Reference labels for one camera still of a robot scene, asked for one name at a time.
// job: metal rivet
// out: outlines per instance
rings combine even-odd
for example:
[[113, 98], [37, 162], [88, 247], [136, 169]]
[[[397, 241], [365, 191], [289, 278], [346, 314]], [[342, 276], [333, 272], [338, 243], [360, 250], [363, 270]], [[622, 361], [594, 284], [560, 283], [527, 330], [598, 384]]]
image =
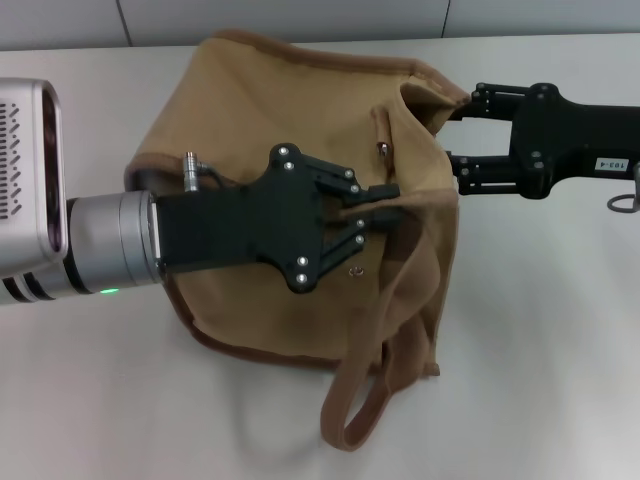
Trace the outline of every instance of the metal rivet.
[[351, 267], [349, 269], [349, 275], [352, 277], [360, 277], [364, 274], [364, 268], [362, 267]]
[[389, 154], [389, 144], [384, 142], [378, 143], [378, 156], [385, 158]]

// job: brown trim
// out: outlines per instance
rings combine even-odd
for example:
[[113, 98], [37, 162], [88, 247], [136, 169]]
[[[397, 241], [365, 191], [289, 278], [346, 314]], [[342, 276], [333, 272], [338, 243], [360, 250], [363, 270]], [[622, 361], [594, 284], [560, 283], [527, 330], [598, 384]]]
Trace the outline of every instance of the brown trim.
[[435, 68], [416, 59], [349, 55], [308, 50], [244, 30], [221, 30], [216, 32], [213, 38], [250, 45], [263, 53], [280, 57], [292, 63], [313, 67], [348, 72], [412, 75], [429, 82], [434, 90], [448, 97], [447, 99], [452, 106], [459, 107], [469, 101], [467, 92], [455, 85]]

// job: white wall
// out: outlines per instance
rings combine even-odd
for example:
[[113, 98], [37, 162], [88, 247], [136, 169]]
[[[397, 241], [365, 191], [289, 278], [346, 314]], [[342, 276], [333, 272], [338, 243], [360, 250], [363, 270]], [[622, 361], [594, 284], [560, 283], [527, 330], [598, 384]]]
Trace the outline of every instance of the white wall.
[[639, 32], [638, 18], [637, 0], [1, 0], [0, 50], [187, 45], [226, 27], [297, 42]]

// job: metal ring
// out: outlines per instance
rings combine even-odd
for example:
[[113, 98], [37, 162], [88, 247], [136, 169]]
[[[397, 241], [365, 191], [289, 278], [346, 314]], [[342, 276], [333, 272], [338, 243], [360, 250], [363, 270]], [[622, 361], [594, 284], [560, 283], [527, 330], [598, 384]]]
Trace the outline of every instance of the metal ring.
[[[633, 207], [616, 207], [615, 203], [620, 200], [633, 200]], [[617, 197], [613, 197], [611, 200], [607, 202], [607, 208], [613, 212], [618, 213], [636, 213], [640, 210], [640, 202], [636, 201], [636, 196], [633, 193], [628, 193], [626, 195], [618, 195]]]

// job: label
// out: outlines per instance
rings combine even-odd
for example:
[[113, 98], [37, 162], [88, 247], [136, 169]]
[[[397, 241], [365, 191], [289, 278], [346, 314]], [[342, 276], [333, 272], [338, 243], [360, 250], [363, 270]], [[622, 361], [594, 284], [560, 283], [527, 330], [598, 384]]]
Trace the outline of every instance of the label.
[[626, 158], [598, 158], [596, 160], [596, 170], [626, 172], [628, 166], [629, 160]]

